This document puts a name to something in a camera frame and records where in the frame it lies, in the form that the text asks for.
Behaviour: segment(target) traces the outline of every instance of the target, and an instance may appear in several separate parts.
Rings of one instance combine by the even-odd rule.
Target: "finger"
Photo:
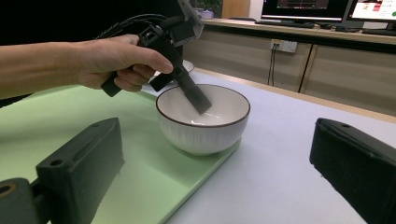
[[[137,92],[137,91],[141,91],[142,90],[142,86],[141,85],[131,84],[130,82],[127,82],[126,80],[123,80],[120,77],[116,77],[114,79],[114,83],[116,83],[116,85],[118,87],[120,87],[121,89],[123,89],[125,91]]]
[[[109,39],[121,43],[132,44],[132,45],[137,45],[137,43],[139,42],[138,35],[119,35],[119,36],[111,37]]]
[[[156,72],[154,69],[144,64],[135,64],[132,70],[147,79],[152,78]]]
[[[129,82],[132,85],[144,85],[149,82],[149,79],[143,77],[141,74],[136,73],[132,69],[123,69],[118,71],[117,75],[126,82]]]
[[[130,64],[142,63],[161,73],[169,74],[173,71],[173,65],[154,49],[141,48],[131,45],[127,50],[126,60]]]

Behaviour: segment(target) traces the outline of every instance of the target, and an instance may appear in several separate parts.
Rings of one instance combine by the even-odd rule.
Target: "ceramic bowl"
[[[200,115],[180,87],[164,91],[156,101],[160,128],[176,147],[193,155],[210,155],[235,144],[248,123],[250,103],[237,91],[198,85],[212,106]]]

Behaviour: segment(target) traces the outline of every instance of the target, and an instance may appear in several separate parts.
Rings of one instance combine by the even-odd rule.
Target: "power outlet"
[[[283,40],[272,39],[270,49],[273,49],[274,46],[276,46],[276,50],[282,50],[283,49]]]
[[[282,51],[294,53],[297,49],[297,42],[294,41],[283,41]]]

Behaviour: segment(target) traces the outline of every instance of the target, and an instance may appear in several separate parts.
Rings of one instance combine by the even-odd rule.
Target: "black plastic part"
[[[116,118],[94,123],[40,162],[40,186],[55,199],[52,224],[91,223],[123,164]]]
[[[169,40],[163,38],[161,29],[150,26],[141,35],[140,41],[146,48],[155,49],[165,56],[174,66],[174,70],[168,75],[159,75],[150,81],[150,85],[155,91],[160,91],[165,87],[171,79],[183,90],[187,99],[194,106],[199,114],[203,114],[212,104],[209,102],[207,97],[201,91],[201,89],[195,85],[191,79],[189,72],[183,66],[183,59],[178,54],[176,48],[170,43]]]
[[[150,85],[152,89],[155,91],[160,91],[162,90],[166,85],[168,85],[172,81],[172,76],[169,74],[159,74],[156,76],[154,79],[150,81]]]
[[[114,78],[117,77],[117,72],[113,72],[111,76],[102,84],[103,91],[110,97],[117,95],[121,88],[114,83]]]
[[[37,213],[28,180],[13,178],[0,182],[0,223],[47,223]]]
[[[184,22],[184,16],[175,16],[171,17],[165,21],[160,23],[160,27],[162,30],[169,30],[176,25],[180,25]]]
[[[395,148],[348,124],[318,119],[309,160],[367,223],[396,223]]]
[[[171,29],[171,36],[175,46],[181,46],[195,38],[193,21],[185,21]]]

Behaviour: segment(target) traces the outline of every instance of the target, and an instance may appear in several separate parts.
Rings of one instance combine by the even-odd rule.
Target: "green cutting board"
[[[119,118],[125,164],[92,223],[164,223],[237,149],[207,157],[171,145],[157,122],[156,96],[113,98],[82,87],[34,94],[0,109],[0,180],[36,179],[35,166],[89,125]]]

